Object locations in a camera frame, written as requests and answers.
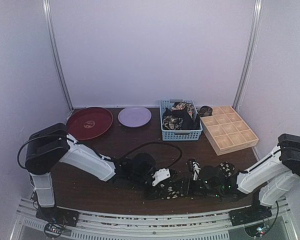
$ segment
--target wooden grid box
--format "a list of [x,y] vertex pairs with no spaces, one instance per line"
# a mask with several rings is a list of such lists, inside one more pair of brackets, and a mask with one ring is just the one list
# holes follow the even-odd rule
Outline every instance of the wooden grid box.
[[212,116],[201,117],[201,121],[203,132],[218,156],[257,145],[259,138],[231,106],[212,109]]

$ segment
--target cloth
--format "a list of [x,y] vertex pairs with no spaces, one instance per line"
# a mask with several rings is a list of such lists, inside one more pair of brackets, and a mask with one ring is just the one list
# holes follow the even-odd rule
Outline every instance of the cloth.
[[164,130],[195,130],[200,128],[200,118],[195,120],[195,107],[188,102],[176,102],[163,114],[162,127]]

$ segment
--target lavender plate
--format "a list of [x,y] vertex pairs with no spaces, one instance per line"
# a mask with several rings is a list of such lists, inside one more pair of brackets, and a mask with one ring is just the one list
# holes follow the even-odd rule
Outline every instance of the lavender plate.
[[129,106],[119,112],[119,122],[130,128],[138,128],[147,124],[151,119],[151,112],[143,106]]

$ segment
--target black cable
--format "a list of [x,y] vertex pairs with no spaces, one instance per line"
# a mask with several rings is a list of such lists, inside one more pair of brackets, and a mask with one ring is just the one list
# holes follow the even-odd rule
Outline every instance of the black cable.
[[181,150],[180,147],[178,147],[177,145],[174,145],[174,144],[171,144],[171,143],[168,143],[168,142],[161,142],[161,141],[150,141],[150,142],[146,142],[144,144],[141,144],[137,147],[135,147],[134,149],[128,151],[126,154],[124,154],[122,157],[120,157],[118,160],[122,160],[122,159],[125,159],[127,156],[129,156],[130,154],[132,154],[133,152],[145,147],[145,146],[148,146],[148,145],[151,145],[151,144],[158,144],[158,145],[166,145],[166,146],[169,146],[169,147],[172,147],[172,148],[175,148],[177,149],[180,154],[178,156],[178,158],[173,161],[169,166],[167,166],[166,168],[170,168],[171,166],[173,166],[174,164],[176,164],[181,158],[182,158],[182,155],[183,155],[183,152]]
[[22,144],[22,146],[20,147],[20,149],[18,151],[18,154],[16,156],[16,160],[17,160],[18,165],[20,166],[20,168],[26,169],[26,167],[22,166],[21,163],[20,163],[20,154],[21,154],[21,151],[24,149],[24,147],[27,146],[29,143],[35,141],[35,140],[50,138],[50,137],[66,138],[67,140],[74,143],[74,141],[72,139],[68,138],[67,136],[61,135],[61,134],[44,135],[44,136],[38,136],[38,137],[32,138],[32,139],[26,141],[24,144]]
[[253,171],[254,169],[256,169],[257,167],[259,167],[261,164],[263,164],[265,161],[267,161],[268,159],[272,158],[276,153],[280,152],[281,149],[278,149],[277,151],[275,151],[273,154],[271,154],[270,156],[268,156],[265,160],[261,161],[257,166],[255,166],[254,168],[250,169],[249,172]]
[[266,235],[272,229],[272,227],[275,225],[276,220],[278,218],[278,215],[279,215],[279,204],[278,204],[278,201],[275,201],[275,203],[276,203],[276,215],[275,215],[274,221],[273,221],[272,225],[269,227],[269,229],[262,236]]

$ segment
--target blue basket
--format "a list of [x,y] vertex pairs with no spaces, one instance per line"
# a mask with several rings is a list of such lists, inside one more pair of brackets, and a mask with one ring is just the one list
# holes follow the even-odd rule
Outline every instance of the blue basket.
[[160,121],[161,121],[161,131],[163,141],[197,141],[202,133],[202,124],[200,121],[200,129],[198,130],[164,130],[163,129],[163,115],[166,108],[171,109],[176,102],[187,102],[194,106],[194,118],[197,116],[198,112],[196,106],[191,100],[182,99],[170,99],[170,100],[160,100]]

